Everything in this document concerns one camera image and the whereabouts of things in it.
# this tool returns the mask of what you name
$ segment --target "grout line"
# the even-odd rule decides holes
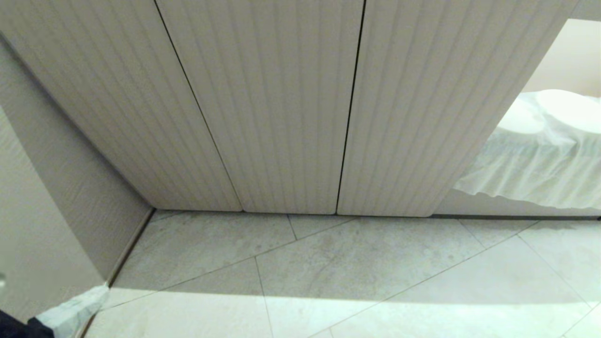
[[[551,270],[552,270],[552,271],[555,273],[555,275],[557,275],[557,277],[559,277],[559,278],[560,278],[560,279],[561,279],[561,280],[562,280],[562,281],[563,281],[563,282],[564,282],[566,285],[568,285],[568,287],[569,287],[569,288],[570,288],[572,291],[574,291],[574,293],[575,293],[575,294],[577,294],[578,298],[580,298],[580,299],[581,299],[581,300],[584,302],[584,304],[585,304],[586,306],[588,306],[588,307],[589,307],[589,308],[591,308],[591,309],[593,308],[592,306],[588,305],[588,302],[587,302],[587,301],[586,301],[586,300],[585,300],[585,299],[582,297],[582,295],[581,295],[581,294],[580,294],[578,291],[576,291],[576,290],[574,289],[574,287],[573,287],[573,286],[572,286],[570,283],[568,283],[568,282],[566,281],[566,279],[565,279],[565,278],[564,278],[564,277],[563,277],[563,276],[562,276],[562,275],[559,273],[559,271],[557,271],[557,270],[556,270],[556,269],[555,269],[555,268],[554,268],[554,267],[553,267],[551,264],[549,264],[549,262],[547,262],[547,260],[546,260],[546,259],[545,259],[543,256],[541,256],[541,254],[540,254],[540,253],[538,253],[538,251],[536,251],[536,250],[535,250],[535,249],[534,249],[534,248],[533,248],[533,247],[530,245],[530,243],[528,243],[528,242],[527,242],[527,241],[526,241],[524,238],[522,238],[521,236],[519,236],[519,234],[517,235],[517,237],[518,237],[520,240],[522,240],[522,242],[524,242],[524,244],[526,244],[526,246],[527,246],[528,248],[530,248],[530,250],[532,250],[532,252],[534,252],[534,253],[535,253],[535,254],[536,254],[536,255],[537,255],[539,258],[541,258],[541,259],[543,260],[543,262],[544,262],[545,264],[547,264],[547,266],[549,267],[549,269],[551,269]]]
[[[335,226],[333,226],[333,227],[330,227],[330,228],[327,228],[327,229],[323,229],[323,230],[321,230],[321,231],[319,231],[319,232],[316,232],[316,233],[312,233],[312,234],[310,234],[310,235],[309,235],[309,236],[307,236],[307,237],[303,237],[303,238],[300,238],[300,239],[298,239],[298,240],[296,240],[296,239],[295,239],[294,241],[287,242],[287,243],[285,243],[285,244],[282,244],[282,245],[279,245],[279,246],[277,246],[277,247],[275,247],[275,248],[271,248],[271,249],[269,249],[269,250],[267,250],[267,251],[264,251],[264,252],[261,252],[261,253],[255,254],[255,255],[253,255],[253,256],[246,257],[246,258],[244,258],[244,259],[240,259],[240,260],[238,260],[238,261],[236,261],[236,262],[234,262],[234,263],[231,263],[231,264],[228,264],[228,265],[222,266],[222,267],[220,267],[220,268],[218,268],[218,269],[211,270],[211,271],[209,271],[209,272],[205,272],[205,273],[203,273],[203,274],[200,274],[200,275],[198,275],[198,276],[196,276],[196,277],[192,277],[192,278],[190,278],[190,279],[187,279],[187,280],[184,280],[184,281],[178,282],[178,283],[176,283],[176,284],[173,284],[173,285],[170,285],[170,286],[164,287],[164,288],[162,288],[162,289],[159,289],[159,290],[153,290],[152,292],[150,292],[150,293],[148,293],[148,294],[146,294],[146,295],[142,295],[142,296],[140,296],[140,297],[133,298],[133,299],[131,299],[131,300],[128,300],[128,301],[125,301],[125,302],[123,302],[123,303],[116,304],[116,305],[114,305],[114,306],[111,306],[111,307],[109,307],[109,308],[107,308],[107,309],[101,309],[99,312],[104,312],[104,311],[107,311],[107,310],[113,309],[113,308],[115,308],[115,307],[121,306],[121,305],[123,305],[123,304],[127,304],[127,303],[129,303],[129,302],[132,302],[132,301],[138,300],[138,299],[140,299],[140,298],[144,298],[144,297],[150,296],[150,295],[152,295],[152,294],[154,294],[154,293],[157,293],[157,292],[160,292],[160,291],[165,291],[165,290],[167,290],[167,289],[170,289],[170,288],[172,288],[172,287],[174,287],[174,286],[177,286],[177,285],[180,285],[180,284],[183,284],[183,283],[186,283],[186,282],[192,281],[192,280],[194,280],[194,279],[196,279],[196,278],[200,278],[200,277],[202,277],[202,276],[205,276],[205,275],[207,275],[207,274],[211,274],[211,273],[213,273],[213,272],[215,272],[215,271],[219,271],[219,270],[221,270],[221,269],[228,268],[228,267],[230,267],[230,266],[232,266],[232,265],[235,265],[235,264],[238,264],[238,263],[244,262],[244,261],[245,261],[245,260],[247,260],[247,259],[250,259],[250,258],[253,258],[253,257],[256,259],[256,258],[257,258],[257,256],[261,256],[262,254],[270,253],[271,251],[273,251],[273,250],[277,250],[277,249],[279,249],[279,248],[282,248],[282,247],[285,247],[285,246],[286,246],[286,245],[288,245],[288,244],[292,244],[292,243],[295,243],[295,242],[297,242],[297,241],[300,241],[300,240],[302,240],[302,239],[309,238],[309,237],[311,237],[311,236],[313,236],[313,235],[316,235],[316,234],[318,234],[318,233],[321,233],[321,232],[324,232],[324,231],[327,231],[327,230],[330,230],[330,229],[333,229],[333,228],[339,227],[339,226],[341,226],[341,225],[343,225],[343,224],[346,224],[346,223],[348,223],[348,222],[351,222],[351,221],[357,220],[358,218],[359,218],[359,217],[354,217],[354,218],[352,218],[352,219],[350,219],[350,220],[348,220],[348,221],[342,222],[342,223],[340,223],[340,224],[337,224],[337,225],[335,225]]]
[[[310,235],[307,235],[307,236],[305,236],[305,237],[301,237],[301,238],[299,238],[299,241],[300,241],[301,239],[305,239],[305,238],[309,238],[309,237],[311,237],[311,236],[317,235],[318,233],[322,233],[322,232],[325,232],[325,231],[328,231],[328,230],[334,229],[334,228],[336,228],[336,227],[339,227],[339,226],[341,226],[341,225],[343,225],[343,224],[347,224],[348,222],[351,222],[351,221],[354,221],[354,220],[358,220],[359,218],[361,218],[361,217],[353,217],[353,218],[351,218],[350,220],[347,220],[347,221],[344,221],[344,222],[342,222],[342,223],[336,224],[335,226],[331,226],[331,227],[329,227],[329,228],[327,228],[327,229],[319,230],[319,231],[318,231],[318,232],[316,232],[316,233],[312,233],[312,234],[310,234]]]
[[[522,229],[522,230],[518,231],[516,235],[518,235],[518,236],[519,236],[519,235],[520,235],[522,232],[524,232],[524,231],[526,231],[526,230],[530,229],[531,227],[534,227],[535,225],[537,225],[538,223],[540,223],[540,222],[542,222],[542,221],[543,221],[543,220],[538,220],[538,221],[536,221],[536,222],[534,222],[534,223],[530,224],[529,226],[525,227],[524,229]]]
[[[465,230],[467,230],[472,235],[473,238],[476,239],[476,241],[478,241],[478,243],[480,243],[480,245],[482,245],[483,248],[486,249],[486,246],[484,246],[484,244],[482,244],[482,242],[480,242],[480,240],[476,237],[476,235],[474,235],[474,233],[468,227],[466,227],[465,224],[463,222],[461,222],[461,220],[459,218],[456,218],[456,220],[459,222],[459,224],[461,224],[463,226],[463,228]]]
[[[286,214],[286,218],[288,218],[288,224],[290,224],[290,228],[292,229],[292,234],[294,235],[295,241],[298,241],[299,238],[296,237],[296,232],[294,232],[294,227],[292,226],[292,221],[290,221],[290,215]]]
[[[266,254],[266,253],[268,253],[268,252],[271,252],[271,251],[273,251],[273,250],[279,249],[279,248],[281,248],[281,247],[285,247],[286,245],[288,245],[288,244],[292,244],[292,243],[294,243],[294,242],[296,242],[296,241],[287,242],[287,243],[285,243],[285,244],[282,244],[282,245],[280,245],[280,246],[277,246],[277,247],[275,247],[275,248],[272,248],[272,249],[269,249],[269,250],[267,250],[267,251],[264,251],[264,252],[261,252],[261,253],[255,254],[255,255],[253,255],[253,256],[245,257],[245,258],[243,258],[243,259],[240,259],[240,260],[238,260],[238,261],[236,261],[236,262],[234,262],[234,263],[231,263],[231,264],[228,264],[228,265],[222,266],[222,267],[220,267],[220,268],[218,268],[218,269],[215,269],[215,270],[211,270],[211,271],[205,272],[205,273],[203,273],[203,274],[200,274],[200,275],[198,275],[198,276],[196,276],[196,277],[192,277],[192,278],[189,278],[189,279],[187,279],[187,280],[180,281],[180,282],[178,282],[178,283],[176,283],[176,284],[169,285],[169,286],[167,286],[167,287],[163,287],[162,289],[159,289],[159,290],[153,290],[152,292],[150,292],[150,293],[148,293],[148,294],[146,294],[146,295],[142,295],[142,296],[140,296],[140,297],[136,297],[136,298],[134,298],[134,299],[131,299],[131,300],[128,300],[128,301],[126,301],[126,302],[123,302],[123,303],[116,304],[116,305],[114,305],[114,306],[111,306],[111,307],[109,307],[109,308],[107,308],[107,309],[103,309],[103,310],[101,310],[101,311],[110,310],[110,309],[113,309],[114,307],[118,307],[118,306],[121,306],[121,305],[123,305],[123,304],[127,304],[127,303],[129,303],[129,302],[132,302],[132,301],[138,300],[138,299],[140,299],[140,298],[143,298],[143,297],[150,296],[150,295],[152,295],[152,294],[154,294],[154,293],[157,293],[157,292],[160,292],[160,291],[165,291],[165,290],[167,290],[167,289],[170,289],[170,288],[172,288],[172,287],[174,287],[174,286],[177,286],[177,285],[180,285],[180,284],[183,284],[183,283],[186,283],[186,282],[192,281],[192,280],[194,280],[194,279],[196,279],[196,278],[203,277],[203,276],[205,276],[205,275],[211,274],[211,273],[213,273],[213,272],[216,272],[216,271],[219,271],[219,270],[222,270],[222,269],[225,269],[225,268],[229,268],[229,267],[230,267],[230,266],[232,266],[232,265],[236,265],[236,264],[238,264],[238,263],[242,263],[242,262],[244,262],[244,261],[245,261],[245,260],[247,260],[247,259],[251,259],[251,258],[253,258],[253,257],[257,257],[257,256],[259,256],[259,255]]]
[[[184,212],[190,212],[190,211],[193,211],[193,210],[176,210],[176,211],[178,211],[178,212],[176,212],[176,213],[174,213],[174,214],[171,214],[171,215],[167,215],[167,216],[165,216],[165,217],[163,217],[163,218],[158,218],[158,219],[156,219],[156,220],[153,220],[153,219],[151,218],[151,219],[150,219],[150,221],[149,221],[149,223],[154,223],[154,222],[158,222],[158,221],[166,220],[167,218],[170,218],[170,217],[173,217],[173,216],[177,216],[177,215],[183,214]]]
[[[373,305],[370,305],[369,307],[366,307],[365,309],[363,309],[363,310],[361,310],[361,311],[359,311],[359,312],[355,313],[355,314],[354,314],[354,315],[352,315],[352,316],[349,316],[349,317],[347,317],[347,318],[345,318],[345,319],[343,319],[343,320],[341,320],[341,321],[339,321],[339,322],[336,322],[336,323],[334,323],[334,324],[330,325],[330,326],[328,327],[328,329],[330,329],[330,331],[331,331],[332,327],[334,327],[334,326],[336,326],[336,325],[338,325],[338,324],[340,324],[340,323],[342,323],[342,322],[344,322],[344,321],[346,321],[346,320],[348,320],[348,319],[350,319],[350,318],[353,318],[353,317],[355,317],[355,316],[357,316],[357,315],[361,314],[362,312],[365,312],[365,311],[367,311],[367,310],[371,309],[371,308],[372,308],[372,307],[374,307],[374,306],[377,306],[377,305],[379,305],[379,304],[381,304],[381,303],[384,303],[384,302],[386,302],[386,301],[390,300],[391,298],[394,298],[394,297],[396,297],[396,296],[400,295],[401,293],[403,293],[403,292],[405,292],[405,291],[409,291],[409,290],[413,289],[414,287],[416,287],[416,286],[420,285],[421,283],[424,283],[424,282],[426,282],[427,280],[430,280],[430,279],[432,279],[432,278],[434,278],[434,277],[436,277],[436,276],[438,276],[438,275],[442,274],[443,272],[446,272],[447,270],[453,269],[454,267],[456,267],[456,266],[458,266],[458,265],[460,265],[460,264],[463,264],[463,263],[465,263],[465,262],[469,261],[470,259],[473,259],[473,258],[475,258],[476,256],[479,256],[479,255],[481,255],[481,254],[483,254],[483,253],[487,252],[488,250],[490,250],[490,249],[494,248],[495,246],[497,246],[497,245],[499,245],[499,244],[501,244],[501,243],[503,243],[503,242],[506,242],[506,241],[508,241],[509,239],[511,239],[511,238],[513,238],[513,237],[516,237],[516,236],[517,236],[517,234],[515,234],[515,235],[512,235],[512,236],[510,236],[510,237],[508,237],[508,238],[505,238],[503,241],[501,241],[501,242],[499,242],[499,243],[497,243],[497,244],[495,244],[495,245],[491,246],[490,248],[485,248],[484,250],[482,250],[482,251],[480,251],[480,252],[478,252],[478,253],[474,254],[473,256],[470,256],[470,257],[468,257],[468,258],[466,258],[466,259],[462,260],[461,262],[459,262],[459,263],[456,263],[455,265],[449,266],[448,268],[446,268],[446,269],[444,269],[444,270],[442,270],[442,271],[440,271],[440,272],[438,272],[438,273],[436,273],[436,274],[434,274],[434,275],[432,275],[432,276],[430,276],[430,277],[428,277],[428,278],[424,279],[423,281],[421,281],[421,282],[419,282],[419,283],[417,283],[417,284],[411,285],[411,286],[409,286],[409,287],[407,287],[407,288],[405,288],[405,289],[403,289],[403,290],[401,290],[401,291],[399,291],[399,292],[397,292],[397,293],[395,293],[395,294],[391,295],[390,297],[387,297],[387,298],[385,298],[384,300],[378,301],[377,303],[375,303],[375,304],[373,304]]]
[[[259,276],[259,284],[261,284],[261,293],[263,294],[263,304],[265,304],[265,311],[267,311],[267,321],[269,321],[269,329],[271,331],[271,337],[273,338],[273,326],[271,325],[271,316],[269,315],[269,308],[267,307],[267,298],[265,297],[265,289],[263,289],[263,281],[261,279],[261,271],[259,271],[259,262],[257,256],[254,257],[255,266],[257,267],[257,275]]]
[[[586,318],[588,315],[591,314],[591,312],[595,311],[595,309],[597,309],[599,306],[601,306],[601,303],[598,303],[597,305],[593,306],[588,312],[586,312],[586,314],[584,314],[584,316],[582,316],[582,318],[578,319],[574,325],[572,325],[569,329],[567,329],[566,332],[564,332],[561,337],[565,337],[566,334],[568,332],[570,332],[571,329],[573,329],[576,325],[578,325],[578,323],[582,322],[584,320],[584,318]]]

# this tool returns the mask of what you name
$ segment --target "cabinet door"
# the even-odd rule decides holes
[[[332,214],[362,0],[159,0],[242,207]]]
[[[152,0],[0,8],[12,46],[153,206],[241,209]]]
[[[426,217],[577,0],[368,0],[339,214]]]

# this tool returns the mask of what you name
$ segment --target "ribbed cabinet door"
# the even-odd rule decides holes
[[[160,0],[244,210],[332,214],[362,0]]]
[[[0,29],[155,207],[240,210],[152,0],[3,1]]]
[[[339,214],[432,214],[577,0],[367,0]]]

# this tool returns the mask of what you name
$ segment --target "white bedsheet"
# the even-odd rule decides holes
[[[561,122],[536,97],[522,93],[517,99],[543,121],[542,130],[519,134],[496,128],[454,188],[542,206],[601,209],[601,134]]]

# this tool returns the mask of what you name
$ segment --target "textured wall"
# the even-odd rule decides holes
[[[0,41],[0,308],[24,320],[115,268],[151,207]]]

